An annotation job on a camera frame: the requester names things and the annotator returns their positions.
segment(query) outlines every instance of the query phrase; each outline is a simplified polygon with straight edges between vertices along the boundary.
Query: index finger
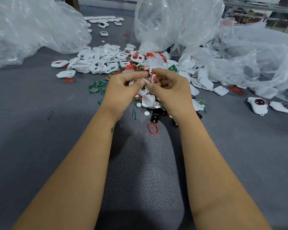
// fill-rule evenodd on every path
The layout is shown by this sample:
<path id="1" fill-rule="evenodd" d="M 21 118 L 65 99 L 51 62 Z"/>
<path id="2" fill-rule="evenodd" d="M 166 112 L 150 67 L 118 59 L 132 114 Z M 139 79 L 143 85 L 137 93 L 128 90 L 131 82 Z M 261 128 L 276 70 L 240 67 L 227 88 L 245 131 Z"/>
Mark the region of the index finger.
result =
<path id="1" fill-rule="evenodd" d="M 120 79 L 125 84 L 127 81 L 134 81 L 137 79 L 145 78 L 148 76 L 148 72 L 129 72 L 129 73 L 120 73 L 116 76 L 119 76 Z"/>
<path id="2" fill-rule="evenodd" d="M 177 81 L 179 75 L 168 69 L 152 69 L 152 72 L 157 74 L 158 80 Z"/>

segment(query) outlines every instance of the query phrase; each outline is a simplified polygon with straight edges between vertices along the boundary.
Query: gray tabletop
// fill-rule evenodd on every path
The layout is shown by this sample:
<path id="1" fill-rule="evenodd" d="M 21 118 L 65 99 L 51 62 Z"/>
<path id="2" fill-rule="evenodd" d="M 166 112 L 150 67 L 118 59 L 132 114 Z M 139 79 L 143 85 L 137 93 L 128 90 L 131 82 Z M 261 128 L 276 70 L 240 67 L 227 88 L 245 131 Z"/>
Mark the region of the gray tabletop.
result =
<path id="1" fill-rule="evenodd" d="M 93 15 L 98 11 L 106 15 L 100 8 Z M 121 27 L 110 23 L 108 37 L 93 25 L 90 46 L 132 42 L 133 18 L 123 17 Z M 67 84 L 50 66 L 73 57 L 42 48 L 23 65 L 0 69 L 0 229 L 19 217 L 99 108 L 103 95 L 90 95 L 88 86 L 101 77 L 77 73 Z M 248 90 L 245 96 L 200 90 L 198 97 L 209 102 L 202 122 L 269 223 L 288 226 L 288 114 L 269 108 L 256 115 L 249 96 Z M 96 229 L 194 229 L 179 129 L 162 119 L 159 133 L 150 134 L 144 111 L 130 106 L 115 127 Z"/>

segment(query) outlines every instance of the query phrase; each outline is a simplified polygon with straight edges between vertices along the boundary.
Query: person's right hand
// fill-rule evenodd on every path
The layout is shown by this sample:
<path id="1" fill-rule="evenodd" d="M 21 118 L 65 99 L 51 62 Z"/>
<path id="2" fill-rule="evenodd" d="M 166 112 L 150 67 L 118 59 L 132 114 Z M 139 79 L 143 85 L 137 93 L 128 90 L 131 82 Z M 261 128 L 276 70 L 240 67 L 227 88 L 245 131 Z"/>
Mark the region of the person's right hand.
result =
<path id="1" fill-rule="evenodd" d="M 148 89 L 161 101 L 176 123 L 195 112 L 192 104 L 188 79 L 168 69 L 153 69 L 157 83 L 150 83 Z"/>

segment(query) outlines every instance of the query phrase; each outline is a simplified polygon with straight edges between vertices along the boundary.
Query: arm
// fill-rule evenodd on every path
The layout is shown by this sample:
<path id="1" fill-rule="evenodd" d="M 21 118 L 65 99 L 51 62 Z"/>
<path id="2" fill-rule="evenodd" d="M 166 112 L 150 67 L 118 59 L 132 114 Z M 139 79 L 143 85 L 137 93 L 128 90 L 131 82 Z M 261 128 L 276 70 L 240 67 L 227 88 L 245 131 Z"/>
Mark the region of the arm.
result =
<path id="1" fill-rule="evenodd" d="M 94 229 L 104 193 L 115 123 L 145 83 L 146 72 L 112 77 L 99 110 L 73 149 L 44 184 L 13 230 Z"/>
<path id="2" fill-rule="evenodd" d="M 160 98 L 180 129 L 188 197 L 196 228 L 271 230 L 199 120 L 188 80 L 165 69 L 154 72 L 159 82 L 150 84 L 149 89 Z"/>

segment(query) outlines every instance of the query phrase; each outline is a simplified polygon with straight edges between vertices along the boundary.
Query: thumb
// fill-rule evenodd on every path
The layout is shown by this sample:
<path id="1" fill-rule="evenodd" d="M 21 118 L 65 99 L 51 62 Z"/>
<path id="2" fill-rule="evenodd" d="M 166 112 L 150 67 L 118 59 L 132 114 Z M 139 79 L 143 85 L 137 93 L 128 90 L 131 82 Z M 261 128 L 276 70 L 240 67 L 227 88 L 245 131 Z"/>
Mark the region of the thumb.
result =
<path id="1" fill-rule="evenodd" d="M 130 89 L 132 89 L 133 93 L 137 93 L 145 85 L 145 83 L 146 81 L 144 79 L 139 79 L 130 86 Z"/>
<path id="2" fill-rule="evenodd" d="M 150 83 L 148 85 L 148 89 L 160 99 L 162 99 L 164 92 L 166 91 L 164 88 L 161 88 L 155 83 Z"/>

